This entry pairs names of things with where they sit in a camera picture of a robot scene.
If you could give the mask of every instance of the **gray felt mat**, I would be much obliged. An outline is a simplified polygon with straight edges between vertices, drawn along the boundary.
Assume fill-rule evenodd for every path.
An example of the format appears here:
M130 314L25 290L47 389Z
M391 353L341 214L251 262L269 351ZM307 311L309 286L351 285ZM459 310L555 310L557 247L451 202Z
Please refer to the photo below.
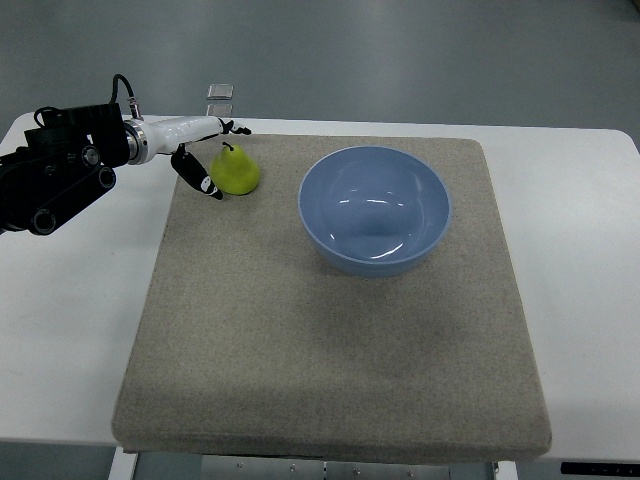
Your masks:
M418 464L526 460L549 449L477 142L232 141L259 163L261 183L217 202L178 181L113 418L126 450ZM208 163L221 142L192 151ZM443 242L398 277L333 269L298 218L311 165L363 144L424 159L453 199Z

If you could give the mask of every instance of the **small metal object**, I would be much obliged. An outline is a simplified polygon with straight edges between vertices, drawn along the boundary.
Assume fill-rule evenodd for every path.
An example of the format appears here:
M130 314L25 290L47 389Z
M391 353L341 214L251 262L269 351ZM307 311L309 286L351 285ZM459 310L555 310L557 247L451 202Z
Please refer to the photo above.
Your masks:
M100 153L95 147L88 145L82 149L82 161L93 167L100 163Z
M207 117L230 117L232 108L230 103L212 103L207 105Z
M214 83L209 86L207 100L228 100L233 95L233 85L228 83Z

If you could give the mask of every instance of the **toy pear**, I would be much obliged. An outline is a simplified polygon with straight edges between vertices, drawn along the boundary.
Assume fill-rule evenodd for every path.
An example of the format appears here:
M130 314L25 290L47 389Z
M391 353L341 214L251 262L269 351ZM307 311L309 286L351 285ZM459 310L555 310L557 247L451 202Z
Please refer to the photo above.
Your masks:
M260 181L260 169L238 145L222 142L222 151L209 167L213 183L225 193L245 195L253 191Z

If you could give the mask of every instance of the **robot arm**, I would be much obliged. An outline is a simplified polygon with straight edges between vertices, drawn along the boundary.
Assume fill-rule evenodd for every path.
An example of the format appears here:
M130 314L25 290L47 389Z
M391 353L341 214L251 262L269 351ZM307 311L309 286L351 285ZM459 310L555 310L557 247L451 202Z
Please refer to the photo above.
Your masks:
M115 102L116 84L129 91L133 119L123 122ZM171 155L173 168L189 185L222 198L200 162L185 145L219 134L251 131L217 117L178 117L145 122L129 83L114 77L108 104L36 111L40 128L27 130L27 147L0 157L0 233L29 230L48 235L108 192L114 168L141 165L157 154Z

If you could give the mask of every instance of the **gray floor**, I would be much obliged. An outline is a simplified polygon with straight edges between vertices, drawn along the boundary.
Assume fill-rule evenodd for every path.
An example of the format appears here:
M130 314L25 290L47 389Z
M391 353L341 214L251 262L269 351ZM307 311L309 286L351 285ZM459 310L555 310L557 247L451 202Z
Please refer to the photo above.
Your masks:
M631 0L150 5L4 0L0 136L41 106L107 102L119 72L147 114L204 114L209 84L233 83L237 117L611 128L640 145ZM0 478L27 478L3 473L16 448Z

